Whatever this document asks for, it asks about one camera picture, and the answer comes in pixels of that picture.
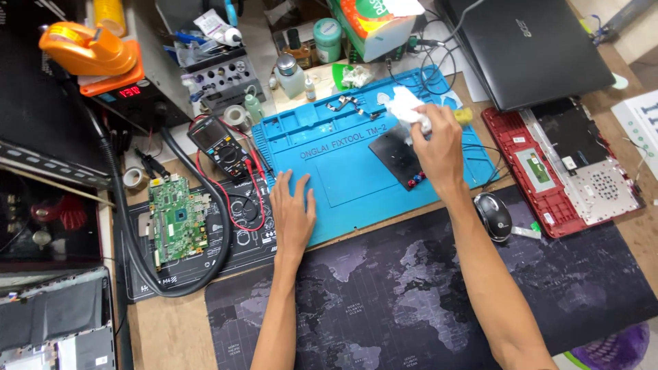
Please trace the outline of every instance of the forearm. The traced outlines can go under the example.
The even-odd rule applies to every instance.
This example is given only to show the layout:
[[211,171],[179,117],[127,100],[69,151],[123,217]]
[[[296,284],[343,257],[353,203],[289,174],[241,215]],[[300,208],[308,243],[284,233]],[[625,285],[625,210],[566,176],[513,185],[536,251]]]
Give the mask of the forearm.
[[468,186],[460,184],[447,198],[468,297],[496,360],[506,369],[554,368],[528,302],[482,226]]
[[274,268],[272,289],[251,370],[292,370],[297,348],[295,274]]

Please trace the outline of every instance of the green jar lid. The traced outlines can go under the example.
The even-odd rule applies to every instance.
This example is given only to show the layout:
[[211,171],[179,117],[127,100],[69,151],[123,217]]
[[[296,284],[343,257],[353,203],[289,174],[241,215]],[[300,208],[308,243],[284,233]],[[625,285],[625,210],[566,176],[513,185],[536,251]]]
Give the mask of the green jar lid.
[[323,46],[332,46],[340,42],[341,33],[340,23],[333,18],[320,19],[313,27],[315,42]]

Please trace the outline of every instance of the acer laptop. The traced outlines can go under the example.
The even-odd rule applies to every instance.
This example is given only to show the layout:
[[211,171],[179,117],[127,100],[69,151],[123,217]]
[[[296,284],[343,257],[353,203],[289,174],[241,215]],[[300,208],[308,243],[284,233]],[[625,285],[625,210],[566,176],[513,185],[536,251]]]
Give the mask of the acer laptop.
[[[435,0],[451,30],[475,0]],[[565,0],[485,0],[455,35],[499,111],[615,83]]]

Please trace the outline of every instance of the tool organizer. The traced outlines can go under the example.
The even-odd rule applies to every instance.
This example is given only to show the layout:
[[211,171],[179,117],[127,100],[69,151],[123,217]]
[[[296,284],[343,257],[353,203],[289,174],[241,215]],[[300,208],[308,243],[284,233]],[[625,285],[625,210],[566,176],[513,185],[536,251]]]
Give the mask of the tool organizer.
[[[395,79],[426,103],[456,109],[453,99],[427,91],[449,91],[441,72],[434,73],[435,68],[438,69],[427,66],[423,70],[426,78],[431,77],[426,90],[421,86],[419,68],[398,74]],[[395,86],[393,78],[385,78],[266,117],[253,127],[256,144],[274,169],[274,175],[293,170],[291,191],[297,179],[311,174],[307,189],[315,191],[318,221],[309,245],[438,200],[429,181],[422,181],[407,191],[368,148],[379,135],[397,124],[397,119],[387,115],[386,108],[377,103],[378,93],[393,98]],[[356,99],[356,103],[351,101],[336,111],[328,108],[327,104],[340,107],[346,97]],[[470,125],[463,128],[463,145],[482,145]],[[470,188],[482,186],[494,169],[484,148],[464,148],[464,179]],[[269,186],[274,185],[271,174],[267,180]]]

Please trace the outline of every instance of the black mouse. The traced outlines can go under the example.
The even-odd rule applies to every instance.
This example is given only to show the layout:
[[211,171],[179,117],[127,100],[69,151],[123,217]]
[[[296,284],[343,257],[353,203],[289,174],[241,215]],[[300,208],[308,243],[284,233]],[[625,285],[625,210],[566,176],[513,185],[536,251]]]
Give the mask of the black mouse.
[[504,242],[512,233],[512,216],[497,196],[480,193],[473,199],[484,228],[494,242]]

